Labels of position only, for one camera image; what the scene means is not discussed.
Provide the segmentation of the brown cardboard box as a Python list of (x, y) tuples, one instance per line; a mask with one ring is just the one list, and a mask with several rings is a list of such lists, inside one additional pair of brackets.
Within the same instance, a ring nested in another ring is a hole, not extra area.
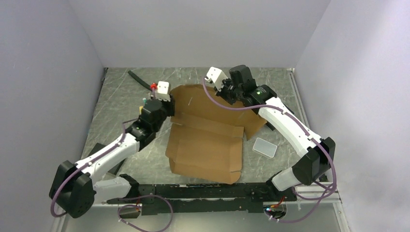
[(252, 110), (241, 111), (241, 102), (227, 110), (223, 99), (208, 87), (214, 102), (200, 84), (175, 87), (175, 115), (166, 149), (174, 174), (233, 184), (242, 170), (244, 139), (249, 140), (266, 120)]

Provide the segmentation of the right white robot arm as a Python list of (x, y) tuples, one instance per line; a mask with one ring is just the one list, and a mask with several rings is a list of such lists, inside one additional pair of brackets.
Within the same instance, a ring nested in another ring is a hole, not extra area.
[(266, 194), (273, 201), (284, 196), (285, 191), (297, 185), (311, 185), (328, 170), (336, 177), (333, 163), (336, 144), (330, 138), (322, 138), (309, 129), (282, 102), (277, 93), (267, 85), (258, 85), (250, 68), (239, 65), (229, 74), (211, 67), (206, 74), (213, 83), (216, 96), (229, 104), (241, 102), (244, 109), (251, 109), (265, 119), (293, 147), (299, 160), (292, 167), (274, 174), (267, 181)]

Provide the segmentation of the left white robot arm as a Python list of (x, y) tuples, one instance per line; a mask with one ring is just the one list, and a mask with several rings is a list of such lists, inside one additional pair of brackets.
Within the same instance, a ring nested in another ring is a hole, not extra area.
[(102, 181), (103, 176), (118, 163), (132, 156), (156, 137), (166, 118), (175, 114), (175, 99), (151, 98), (130, 126), (123, 126), (122, 134), (93, 155), (72, 163), (61, 163), (50, 188), (50, 213), (58, 218), (66, 214), (73, 218), (84, 215), (95, 202), (122, 198), (127, 203), (138, 199), (138, 183), (127, 175)]

